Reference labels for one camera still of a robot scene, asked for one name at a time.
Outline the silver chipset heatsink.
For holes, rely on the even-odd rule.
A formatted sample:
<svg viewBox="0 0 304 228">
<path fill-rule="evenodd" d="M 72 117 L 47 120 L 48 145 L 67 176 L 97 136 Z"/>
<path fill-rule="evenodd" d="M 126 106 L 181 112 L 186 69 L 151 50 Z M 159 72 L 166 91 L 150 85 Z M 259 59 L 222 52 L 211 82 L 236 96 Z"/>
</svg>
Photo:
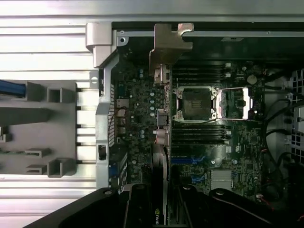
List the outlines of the silver chipset heatsink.
<svg viewBox="0 0 304 228">
<path fill-rule="evenodd" d="M 211 170 L 210 189 L 232 190 L 232 171 L 231 170 Z"/>
</svg>

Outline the green motherboard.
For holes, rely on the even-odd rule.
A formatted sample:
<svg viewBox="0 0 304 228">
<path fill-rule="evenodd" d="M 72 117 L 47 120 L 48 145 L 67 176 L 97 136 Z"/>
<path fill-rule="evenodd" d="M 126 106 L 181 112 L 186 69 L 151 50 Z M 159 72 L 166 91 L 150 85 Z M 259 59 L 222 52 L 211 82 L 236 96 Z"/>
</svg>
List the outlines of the green motherboard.
<svg viewBox="0 0 304 228">
<path fill-rule="evenodd" d="M 211 170 L 231 170 L 232 190 L 254 200 L 266 190 L 261 154 L 266 152 L 266 69 L 252 61 L 181 59 L 172 67 L 173 89 L 180 86 L 249 87 L 256 110 L 254 120 L 215 120 L 207 123 L 172 121 L 170 180 L 209 192 Z M 250 85 L 249 75 L 257 82 Z M 164 90 L 148 75 L 143 52 L 120 55 L 115 68 L 116 113 L 110 120 L 120 146 L 126 148 L 129 183 L 151 183 L 156 112 L 164 106 Z"/>
</svg>

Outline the open black PC case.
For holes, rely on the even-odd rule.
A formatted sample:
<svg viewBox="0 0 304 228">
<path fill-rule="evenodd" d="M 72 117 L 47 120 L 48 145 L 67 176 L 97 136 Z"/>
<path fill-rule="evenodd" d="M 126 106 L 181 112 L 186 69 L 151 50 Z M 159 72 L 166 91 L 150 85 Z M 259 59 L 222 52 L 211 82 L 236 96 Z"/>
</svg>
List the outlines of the open black PC case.
<svg viewBox="0 0 304 228">
<path fill-rule="evenodd" d="M 177 31 L 179 23 L 155 24 L 170 24 L 172 31 Z M 120 55 L 127 51 L 143 52 L 149 71 L 155 24 L 117 28 L 110 22 L 94 22 L 87 24 L 85 33 L 86 47 L 93 54 L 94 66 L 99 69 L 99 104 L 95 114 L 96 184 L 98 188 L 113 188 L 119 193 L 128 184 L 145 184 L 150 189 L 151 201 L 151 183 L 128 182 L 126 148 L 119 145 L 115 127 L 110 125 L 110 120 L 115 117 L 117 108 L 115 68 Z M 260 157 L 266 190 L 258 193 L 257 198 L 249 200 L 272 212 L 274 228 L 304 228 L 304 156 L 290 153 L 286 127 L 289 111 L 304 105 L 304 101 L 291 105 L 286 96 L 288 92 L 297 93 L 285 87 L 285 82 L 294 71 L 304 69 L 304 29 L 281 28 L 276 24 L 193 25 L 194 30 L 182 36 L 184 41 L 193 44 L 193 48 L 183 53 L 177 62 L 181 59 L 252 61 L 265 67 L 266 71 L 261 77 L 265 88 L 264 127 L 267 135 L 264 139 L 266 152 Z M 170 218 L 168 225 L 159 228 L 186 228 L 177 222 L 177 188 L 186 184 L 193 185 L 206 195 L 210 192 L 178 179 L 170 180 Z"/>
</svg>

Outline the grey parts rack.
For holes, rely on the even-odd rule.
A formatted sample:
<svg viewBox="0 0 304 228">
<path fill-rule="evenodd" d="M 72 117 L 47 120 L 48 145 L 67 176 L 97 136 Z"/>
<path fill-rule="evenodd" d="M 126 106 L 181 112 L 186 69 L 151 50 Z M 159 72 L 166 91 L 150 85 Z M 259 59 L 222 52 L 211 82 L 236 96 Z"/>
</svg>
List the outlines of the grey parts rack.
<svg viewBox="0 0 304 228">
<path fill-rule="evenodd" d="M 73 80 L 15 80 L 21 96 L 0 94 L 0 174 L 76 173 L 77 86 Z"/>
</svg>

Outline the metal socket cover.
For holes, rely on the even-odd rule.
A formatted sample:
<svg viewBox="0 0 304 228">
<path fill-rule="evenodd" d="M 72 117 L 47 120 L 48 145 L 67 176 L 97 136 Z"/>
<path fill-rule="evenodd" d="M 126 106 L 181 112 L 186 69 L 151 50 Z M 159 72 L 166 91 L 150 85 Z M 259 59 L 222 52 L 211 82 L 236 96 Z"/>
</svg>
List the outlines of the metal socket cover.
<svg viewBox="0 0 304 228">
<path fill-rule="evenodd" d="M 257 113 L 249 87 L 211 89 L 212 119 L 247 121 Z"/>
</svg>

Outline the CPU socket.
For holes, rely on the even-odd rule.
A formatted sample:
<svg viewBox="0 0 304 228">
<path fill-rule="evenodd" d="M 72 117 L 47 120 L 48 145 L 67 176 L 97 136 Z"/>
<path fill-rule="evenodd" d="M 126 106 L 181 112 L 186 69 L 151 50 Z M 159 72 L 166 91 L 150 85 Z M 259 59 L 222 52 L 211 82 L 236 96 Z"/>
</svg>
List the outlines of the CPU socket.
<svg viewBox="0 0 304 228">
<path fill-rule="evenodd" d="M 185 123 L 217 120 L 217 90 L 210 86 L 180 86 L 172 90 L 172 119 Z"/>
</svg>

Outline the hard disk in blue carrier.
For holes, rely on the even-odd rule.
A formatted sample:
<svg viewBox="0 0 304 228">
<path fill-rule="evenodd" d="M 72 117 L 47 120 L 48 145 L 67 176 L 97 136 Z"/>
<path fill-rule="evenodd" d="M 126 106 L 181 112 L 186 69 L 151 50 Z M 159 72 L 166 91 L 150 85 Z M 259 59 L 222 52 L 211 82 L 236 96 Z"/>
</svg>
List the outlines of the hard disk in blue carrier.
<svg viewBox="0 0 304 228">
<path fill-rule="evenodd" d="M 0 80 L 0 95 L 24 98 L 26 96 L 26 85 Z"/>
</svg>

